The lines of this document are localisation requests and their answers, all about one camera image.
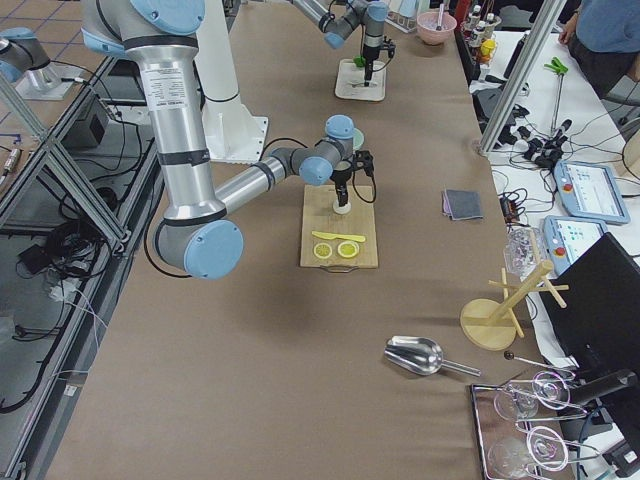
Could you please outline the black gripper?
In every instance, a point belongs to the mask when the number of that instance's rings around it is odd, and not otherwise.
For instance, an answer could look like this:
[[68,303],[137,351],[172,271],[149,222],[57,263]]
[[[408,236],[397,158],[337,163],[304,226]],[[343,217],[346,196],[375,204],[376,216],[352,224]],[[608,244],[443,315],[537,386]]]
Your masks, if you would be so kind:
[[336,191],[336,208],[345,208],[349,204],[348,181],[352,178],[353,166],[346,164],[343,168],[333,170],[331,180],[334,182]]
[[363,85],[368,87],[371,83],[374,73],[374,62],[379,58],[380,50],[383,44],[382,35],[364,34],[361,55],[364,59],[364,82]]

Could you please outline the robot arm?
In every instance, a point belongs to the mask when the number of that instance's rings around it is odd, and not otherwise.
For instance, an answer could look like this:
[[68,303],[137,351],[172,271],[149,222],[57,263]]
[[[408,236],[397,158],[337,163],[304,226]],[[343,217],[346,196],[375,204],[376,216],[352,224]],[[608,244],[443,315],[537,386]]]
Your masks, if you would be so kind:
[[194,69],[206,18],[202,1],[84,1],[85,45],[138,66],[169,205],[156,229],[155,250],[167,264],[201,279],[229,274],[244,238],[228,220],[290,175],[326,183],[354,155],[354,123],[333,115],[310,148],[280,148],[216,187]]
[[319,1],[293,0],[291,4],[317,25],[333,49],[341,48],[357,28],[363,28],[360,57],[364,62],[363,85],[366,87],[376,72],[374,63],[380,52],[386,51],[389,59],[395,55],[394,42],[384,34],[388,5],[383,1],[345,1],[345,13],[340,17]]

